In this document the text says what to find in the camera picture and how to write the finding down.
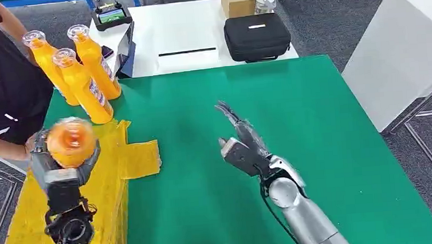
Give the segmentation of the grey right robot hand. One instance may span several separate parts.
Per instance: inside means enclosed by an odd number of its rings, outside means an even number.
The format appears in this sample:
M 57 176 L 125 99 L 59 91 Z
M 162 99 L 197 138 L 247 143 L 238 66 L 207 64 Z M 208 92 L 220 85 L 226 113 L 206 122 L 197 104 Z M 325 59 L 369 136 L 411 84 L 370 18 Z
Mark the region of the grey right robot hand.
M 215 105 L 217 109 L 229 119 L 230 123 L 236 130 L 240 142 L 243 142 L 249 149 L 256 152 L 259 156 L 268 158 L 269 150 L 266 148 L 262 137 L 255 131 L 252 124 L 248 120 L 240 118 L 233 109 L 224 101 L 219 100 Z

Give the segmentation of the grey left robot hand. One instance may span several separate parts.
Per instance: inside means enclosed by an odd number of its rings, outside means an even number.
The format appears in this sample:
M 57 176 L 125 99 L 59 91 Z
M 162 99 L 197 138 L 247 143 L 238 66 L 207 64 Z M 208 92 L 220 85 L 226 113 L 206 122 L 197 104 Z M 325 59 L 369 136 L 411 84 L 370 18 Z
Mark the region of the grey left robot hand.
M 92 170 L 100 156 L 100 143 L 97 139 L 92 155 L 76 168 L 64 169 L 50 155 L 46 140 L 50 130 L 42 129 L 35 136 L 35 145 L 30 153 L 30 168 L 39 186 L 47 191 L 52 187 L 78 188 L 86 183 L 91 176 Z

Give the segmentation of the person's right hand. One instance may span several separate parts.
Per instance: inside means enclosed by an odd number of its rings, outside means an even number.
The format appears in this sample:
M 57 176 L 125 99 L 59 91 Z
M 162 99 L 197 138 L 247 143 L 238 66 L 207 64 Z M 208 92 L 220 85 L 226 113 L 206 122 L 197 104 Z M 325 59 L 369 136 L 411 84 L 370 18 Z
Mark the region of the person's right hand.
M 30 160 L 31 152 L 32 152 L 32 150 L 34 150 L 35 144 L 37 142 L 37 136 L 38 136 L 38 133 L 34 133 L 25 142 L 25 145 L 24 145 L 24 150 L 25 150 L 24 158 L 25 158 L 25 160 Z

